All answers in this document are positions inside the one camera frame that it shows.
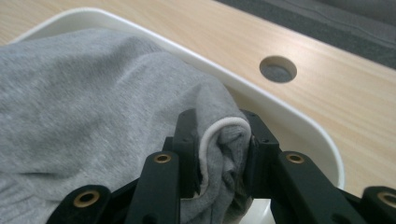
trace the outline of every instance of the brass screw insert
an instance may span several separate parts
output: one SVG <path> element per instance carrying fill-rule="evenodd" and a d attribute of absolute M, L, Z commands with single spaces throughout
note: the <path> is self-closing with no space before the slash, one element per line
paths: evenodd
<path fill-rule="evenodd" d="M 84 208 L 88 207 L 99 200 L 99 192 L 96 190 L 87 190 L 80 193 L 73 201 L 75 207 Z"/>
<path fill-rule="evenodd" d="M 171 159 L 172 157 L 166 154 L 160 154 L 154 158 L 155 162 L 158 163 L 166 163 L 169 162 Z"/>
<path fill-rule="evenodd" d="M 303 157 L 301 157 L 297 154 L 293 154 L 293 153 L 288 154 L 286 156 L 286 159 L 288 159 L 288 161 L 291 161 L 293 163 L 298 163 L 298 164 L 305 162 Z"/>

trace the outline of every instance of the white plastic tray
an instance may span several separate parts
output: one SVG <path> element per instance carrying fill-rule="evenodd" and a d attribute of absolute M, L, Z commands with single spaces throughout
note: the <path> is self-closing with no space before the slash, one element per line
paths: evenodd
<path fill-rule="evenodd" d="M 330 136 L 312 119 L 218 64 L 130 21 L 97 8 L 76 8 L 39 24 L 12 42 L 95 27 L 149 38 L 184 62 L 217 77 L 241 108 L 260 115 L 279 140 L 282 150 L 300 151 L 308 155 L 336 187 L 344 187 L 344 167 L 339 152 Z M 275 223 L 269 200 L 254 200 L 241 223 Z"/>

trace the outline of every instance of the gray fabric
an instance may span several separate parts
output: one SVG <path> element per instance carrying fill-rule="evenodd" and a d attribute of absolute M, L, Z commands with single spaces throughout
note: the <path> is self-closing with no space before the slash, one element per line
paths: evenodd
<path fill-rule="evenodd" d="M 138 178 L 190 108 L 200 137 L 244 118 L 219 81 L 139 37 L 87 30 L 0 48 L 0 223 L 44 223 L 74 189 Z M 208 189 L 182 201 L 183 223 L 243 214 L 248 135 L 230 126 L 213 136 Z M 242 205 L 227 214 L 232 200 Z"/>

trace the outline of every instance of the wooden tabletop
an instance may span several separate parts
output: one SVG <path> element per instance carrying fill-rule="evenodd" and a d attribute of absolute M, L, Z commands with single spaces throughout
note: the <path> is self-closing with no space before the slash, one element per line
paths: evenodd
<path fill-rule="evenodd" d="M 0 45 L 70 8 L 99 7 L 167 37 L 256 83 L 318 122 L 338 146 L 346 190 L 396 189 L 396 71 L 214 1 L 0 0 Z M 281 55 L 296 78 L 259 70 Z"/>

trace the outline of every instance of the screw hole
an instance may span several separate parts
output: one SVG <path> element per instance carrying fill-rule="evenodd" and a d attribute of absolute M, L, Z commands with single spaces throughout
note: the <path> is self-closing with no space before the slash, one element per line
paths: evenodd
<path fill-rule="evenodd" d="M 73 201 L 73 205 L 75 207 L 83 208 L 88 207 L 99 200 L 99 192 L 96 190 L 87 190 L 85 192 L 80 193 L 75 200 Z"/>
<path fill-rule="evenodd" d="M 286 156 L 286 159 L 288 159 L 288 161 L 294 162 L 294 163 L 303 163 L 305 162 L 304 158 L 297 155 L 297 154 L 288 154 Z"/>
<path fill-rule="evenodd" d="M 292 61 L 280 56 L 264 58 L 260 63 L 260 72 L 268 80 L 284 83 L 292 81 L 297 75 L 297 68 Z"/>
<path fill-rule="evenodd" d="M 171 156 L 166 155 L 166 154 L 161 154 L 161 155 L 156 156 L 154 158 L 154 160 L 158 163 L 166 163 L 171 160 Z"/>

